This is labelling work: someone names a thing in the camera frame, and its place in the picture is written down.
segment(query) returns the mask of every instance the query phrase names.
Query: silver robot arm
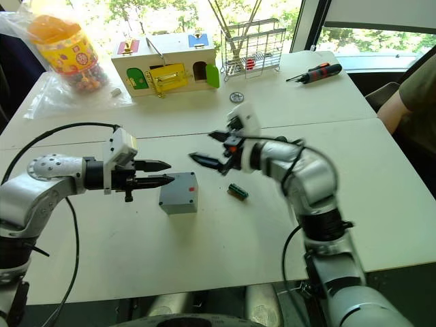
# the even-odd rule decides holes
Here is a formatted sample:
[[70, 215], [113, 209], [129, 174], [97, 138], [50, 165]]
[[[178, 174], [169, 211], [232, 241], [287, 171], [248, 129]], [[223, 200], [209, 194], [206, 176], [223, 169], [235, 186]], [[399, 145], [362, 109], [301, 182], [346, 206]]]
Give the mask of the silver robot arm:
[[347, 231], [352, 224], [343, 221], [338, 210], [337, 173], [331, 162], [300, 144], [250, 138], [259, 135], [258, 126], [249, 104], [239, 105], [229, 115], [227, 131], [209, 134], [223, 142], [228, 161], [222, 164], [199, 153], [190, 156], [222, 174], [232, 168], [261, 170], [281, 185], [304, 232], [311, 289], [329, 326], [412, 326], [378, 291], [366, 286]]
[[136, 139], [118, 128], [104, 144], [104, 160], [49, 154], [38, 157], [27, 171], [0, 186], [0, 327], [17, 325], [29, 284], [22, 281], [35, 244], [56, 205], [87, 189], [124, 191], [133, 200], [134, 189], [158, 187], [173, 181], [161, 175], [137, 178], [136, 171], [170, 168], [162, 161], [134, 160]]

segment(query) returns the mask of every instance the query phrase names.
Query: table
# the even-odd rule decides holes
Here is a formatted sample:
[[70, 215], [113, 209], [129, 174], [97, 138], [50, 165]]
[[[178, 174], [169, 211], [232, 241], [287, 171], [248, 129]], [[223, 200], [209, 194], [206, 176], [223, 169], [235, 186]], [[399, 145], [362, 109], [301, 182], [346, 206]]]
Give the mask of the table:
[[[24, 113], [48, 78], [43, 74], [0, 137], [0, 149], [21, 148], [49, 129], [81, 121], [128, 126], [129, 132], [139, 139], [206, 133], [225, 126], [225, 116], [234, 107], [229, 101], [234, 91], [242, 92], [253, 103], [262, 127], [374, 118], [375, 113], [345, 72], [308, 85], [285, 82], [286, 78], [323, 62], [337, 63], [337, 60], [331, 52], [284, 54], [280, 72], [270, 69], [250, 79], [237, 76], [222, 82], [217, 90], [171, 93], [165, 99], [136, 97], [136, 105], [127, 108], [87, 108], [47, 119], [25, 119]], [[104, 140], [106, 135], [105, 129], [80, 127], [62, 131], [38, 146], [96, 142]]]
[[[378, 119], [268, 128], [262, 134], [304, 137], [336, 163], [339, 208], [356, 224], [351, 233], [366, 271], [436, 261], [436, 201]], [[104, 196], [103, 191], [71, 197], [82, 253], [70, 302], [281, 280], [281, 250], [295, 221], [274, 181], [259, 172], [231, 171], [222, 177], [195, 165], [190, 152], [222, 153], [221, 144], [206, 135], [139, 140], [138, 147], [138, 159], [171, 163], [168, 172], [196, 172], [198, 213], [166, 216], [157, 204], [158, 189], [134, 191], [128, 204], [123, 194]], [[0, 171], [16, 152], [1, 151]], [[102, 143], [33, 148], [14, 174], [34, 157], [56, 152], [101, 159]], [[226, 193], [230, 183], [250, 193], [246, 203]], [[32, 254], [28, 304], [59, 302], [74, 264], [66, 203], [56, 207], [37, 245], [51, 256]], [[306, 277], [302, 254], [298, 234], [288, 251], [290, 279]]]

